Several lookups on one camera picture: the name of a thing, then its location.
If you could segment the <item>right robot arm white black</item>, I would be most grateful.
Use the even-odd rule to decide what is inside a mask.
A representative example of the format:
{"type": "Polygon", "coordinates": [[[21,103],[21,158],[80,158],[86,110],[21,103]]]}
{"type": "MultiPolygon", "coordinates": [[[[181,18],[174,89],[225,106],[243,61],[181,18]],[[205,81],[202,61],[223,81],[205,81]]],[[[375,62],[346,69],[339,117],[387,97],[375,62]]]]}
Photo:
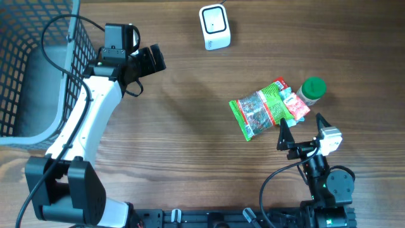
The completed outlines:
{"type": "Polygon", "coordinates": [[[302,162],[302,176],[311,193],[311,200],[302,201],[296,218],[298,227],[356,227],[352,203],[355,174],[342,165],[330,166],[327,156],[342,142],[340,130],[330,125],[321,114],[316,115],[318,134],[312,140],[295,142],[287,121],[280,121],[277,149],[287,150],[289,160],[302,162]]]}

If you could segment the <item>teal snack packet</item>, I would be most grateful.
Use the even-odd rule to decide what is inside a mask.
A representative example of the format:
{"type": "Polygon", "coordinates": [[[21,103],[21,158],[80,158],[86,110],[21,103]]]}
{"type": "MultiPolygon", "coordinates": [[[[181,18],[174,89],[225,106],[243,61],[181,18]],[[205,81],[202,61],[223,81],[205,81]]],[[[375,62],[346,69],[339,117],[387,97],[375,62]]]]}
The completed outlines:
{"type": "MultiPolygon", "coordinates": [[[[279,92],[279,95],[280,95],[282,101],[284,101],[291,94],[292,94],[292,89],[290,87],[279,92]]],[[[293,127],[293,126],[297,125],[299,122],[303,122],[303,121],[305,121],[304,117],[300,118],[299,120],[291,119],[291,120],[287,121],[287,125],[289,127],[293,127]]]]}

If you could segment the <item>red stick sachet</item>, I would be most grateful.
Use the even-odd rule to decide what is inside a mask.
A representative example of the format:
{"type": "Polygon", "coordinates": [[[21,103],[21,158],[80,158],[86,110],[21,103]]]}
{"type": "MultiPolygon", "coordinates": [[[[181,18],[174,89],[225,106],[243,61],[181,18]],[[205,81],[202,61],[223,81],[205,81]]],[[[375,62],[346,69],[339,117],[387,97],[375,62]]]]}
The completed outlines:
{"type": "Polygon", "coordinates": [[[280,91],[287,89],[289,87],[287,83],[284,81],[283,77],[278,77],[273,82],[276,83],[280,91]]]}

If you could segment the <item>red tissue pack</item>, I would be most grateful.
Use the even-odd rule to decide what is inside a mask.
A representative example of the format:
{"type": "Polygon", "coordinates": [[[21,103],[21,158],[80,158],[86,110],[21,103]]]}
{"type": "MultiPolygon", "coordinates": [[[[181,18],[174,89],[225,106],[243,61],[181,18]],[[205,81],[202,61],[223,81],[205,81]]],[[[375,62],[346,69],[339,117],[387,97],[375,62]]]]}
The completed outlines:
{"type": "Polygon", "coordinates": [[[283,100],[283,103],[295,121],[300,120],[310,112],[308,106],[293,92],[283,100]]]}

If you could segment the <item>green lid seasoning jar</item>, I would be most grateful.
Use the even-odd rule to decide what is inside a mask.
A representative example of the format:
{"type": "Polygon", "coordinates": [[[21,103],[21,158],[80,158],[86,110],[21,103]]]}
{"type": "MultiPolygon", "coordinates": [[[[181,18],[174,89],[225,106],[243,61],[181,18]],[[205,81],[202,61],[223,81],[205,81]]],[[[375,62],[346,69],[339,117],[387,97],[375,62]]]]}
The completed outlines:
{"type": "Polygon", "coordinates": [[[297,91],[297,96],[307,105],[314,105],[327,91],[325,81],[319,77],[310,77],[297,91]]]}

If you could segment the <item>grey plastic mesh basket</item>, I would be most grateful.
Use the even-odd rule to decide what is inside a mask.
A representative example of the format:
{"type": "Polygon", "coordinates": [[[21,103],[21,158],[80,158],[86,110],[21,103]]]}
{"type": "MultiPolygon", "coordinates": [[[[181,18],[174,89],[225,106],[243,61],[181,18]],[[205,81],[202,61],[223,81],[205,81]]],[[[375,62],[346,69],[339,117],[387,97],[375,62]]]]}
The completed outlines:
{"type": "Polygon", "coordinates": [[[96,50],[79,0],[1,1],[1,145],[46,149],[59,136],[96,50]]]}

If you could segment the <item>green Haribo candy bag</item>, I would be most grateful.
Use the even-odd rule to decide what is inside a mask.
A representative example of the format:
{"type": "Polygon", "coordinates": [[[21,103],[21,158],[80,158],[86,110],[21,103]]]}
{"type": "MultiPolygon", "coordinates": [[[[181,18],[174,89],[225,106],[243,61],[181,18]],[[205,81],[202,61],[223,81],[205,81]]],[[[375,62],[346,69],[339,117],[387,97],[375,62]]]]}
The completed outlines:
{"type": "Polygon", "coordinates": [[[279,86],[274,82],[249,96],[229,102],[246,141],[278,125],[283,118],[294,119],[279,92],[279,86]]]}

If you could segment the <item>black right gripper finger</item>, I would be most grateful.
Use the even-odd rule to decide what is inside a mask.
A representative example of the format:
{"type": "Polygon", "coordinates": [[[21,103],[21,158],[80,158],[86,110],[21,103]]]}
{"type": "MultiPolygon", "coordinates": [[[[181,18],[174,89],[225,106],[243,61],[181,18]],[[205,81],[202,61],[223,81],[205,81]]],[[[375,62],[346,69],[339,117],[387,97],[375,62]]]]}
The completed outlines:
{"type": "Polygon", "coordinates": [[[322,128],[326,127],[331,127],[331,125],[326,121],[326,119],[322,116],[321,113],[316,114],[316,124],[318,130],[321,130],[322,128]]]}
{"type": "Polygon", "coordinates": [[[277,142],[277,150],[284,151],[293,148],[295,140],[287,125],[286,119],[282,118],[280,121],[280,133],[277,142]]]}

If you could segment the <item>black mounting rail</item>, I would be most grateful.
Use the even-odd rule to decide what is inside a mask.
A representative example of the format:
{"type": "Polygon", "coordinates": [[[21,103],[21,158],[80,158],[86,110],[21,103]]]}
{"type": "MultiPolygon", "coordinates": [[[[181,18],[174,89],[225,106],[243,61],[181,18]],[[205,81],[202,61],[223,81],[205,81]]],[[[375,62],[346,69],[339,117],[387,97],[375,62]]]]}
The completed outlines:
{"type": "Polygon", "coordinates": [[[236,228],[268,227],[356,228],[352,208],[271,208],[266,215],[251,208],[243,210],[136,210],[134,228],[236,228]]]}

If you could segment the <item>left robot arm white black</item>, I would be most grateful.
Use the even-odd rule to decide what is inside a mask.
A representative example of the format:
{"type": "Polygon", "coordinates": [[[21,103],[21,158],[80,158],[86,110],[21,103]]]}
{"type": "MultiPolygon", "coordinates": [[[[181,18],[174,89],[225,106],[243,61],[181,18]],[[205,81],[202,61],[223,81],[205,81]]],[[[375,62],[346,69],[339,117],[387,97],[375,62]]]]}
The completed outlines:
{"type": "Polygon", "coordinates": [[[63,130],[42,157],[25,166],[26,204],[39,220],[75,227],[142,227],[132,204],[108,198],[94,169],[106,125],[131,83],[165,69],[158,45],[140,46],[132,24],[104,27],[101,56],[76,76],[80,95],[63,130]]]}

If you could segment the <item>white barcode scanner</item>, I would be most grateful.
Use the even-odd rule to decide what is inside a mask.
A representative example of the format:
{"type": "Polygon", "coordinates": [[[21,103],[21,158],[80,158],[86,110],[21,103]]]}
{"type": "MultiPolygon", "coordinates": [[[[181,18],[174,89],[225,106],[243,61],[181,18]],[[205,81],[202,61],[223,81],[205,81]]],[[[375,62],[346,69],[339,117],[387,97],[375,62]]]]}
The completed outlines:
{"type": "Polygon", "coordinates": [[[228,47],[231,42],[227,11],[222,4],[204,6],[199,10],[204,47],[207,51],[228,47]]]}

